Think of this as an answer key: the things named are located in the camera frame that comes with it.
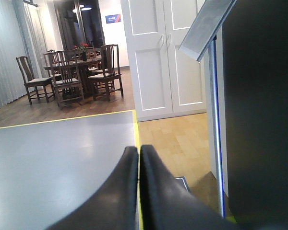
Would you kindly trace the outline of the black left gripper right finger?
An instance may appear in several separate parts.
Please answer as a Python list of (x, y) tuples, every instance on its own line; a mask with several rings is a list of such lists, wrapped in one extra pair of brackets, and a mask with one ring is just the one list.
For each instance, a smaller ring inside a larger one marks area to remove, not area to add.
[(152, 145), (141, 146), (140, 201), (146, 230), (233, 228), (177, 182)]

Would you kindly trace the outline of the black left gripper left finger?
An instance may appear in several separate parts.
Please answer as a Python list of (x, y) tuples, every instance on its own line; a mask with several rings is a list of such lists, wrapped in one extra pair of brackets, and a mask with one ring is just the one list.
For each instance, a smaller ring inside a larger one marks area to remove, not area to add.
[(134, 230), (136, 226), (138, 152), (126, 147), (100, 188), (48, 230)]

